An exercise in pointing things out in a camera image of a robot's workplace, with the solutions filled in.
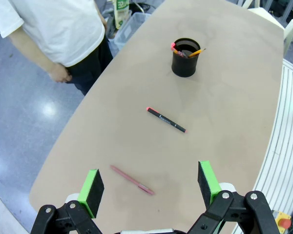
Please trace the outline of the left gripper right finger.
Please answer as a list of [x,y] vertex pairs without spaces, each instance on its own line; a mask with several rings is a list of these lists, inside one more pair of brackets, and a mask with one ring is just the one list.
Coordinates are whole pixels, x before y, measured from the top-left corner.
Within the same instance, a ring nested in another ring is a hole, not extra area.
[[245,234],[278,234],[266,197],[261,191],[245,196],[223,190],[209,161],[198,162],[198,184],[206,211],[188,230],[189,234],[219,234],[227,222],[237,223]]

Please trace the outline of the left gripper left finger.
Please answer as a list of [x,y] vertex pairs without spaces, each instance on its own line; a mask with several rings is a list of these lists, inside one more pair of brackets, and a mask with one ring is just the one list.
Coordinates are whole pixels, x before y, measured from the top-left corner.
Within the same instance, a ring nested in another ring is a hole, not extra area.
[[37,214],[32,234],[100,234],[94,223],[104,192],[104,184],[98,169],[90,170],[75,200],[56,208],[43,205]]

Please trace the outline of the person's right hand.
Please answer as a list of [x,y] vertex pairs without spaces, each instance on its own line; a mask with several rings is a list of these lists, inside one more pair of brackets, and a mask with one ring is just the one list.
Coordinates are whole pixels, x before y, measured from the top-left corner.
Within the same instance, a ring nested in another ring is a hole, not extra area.
[[55,82],[67,83],[72,80],[72,76],[69,74],[67,69],[58,63],[53,63],[51,67],[47,69],[47,73]]

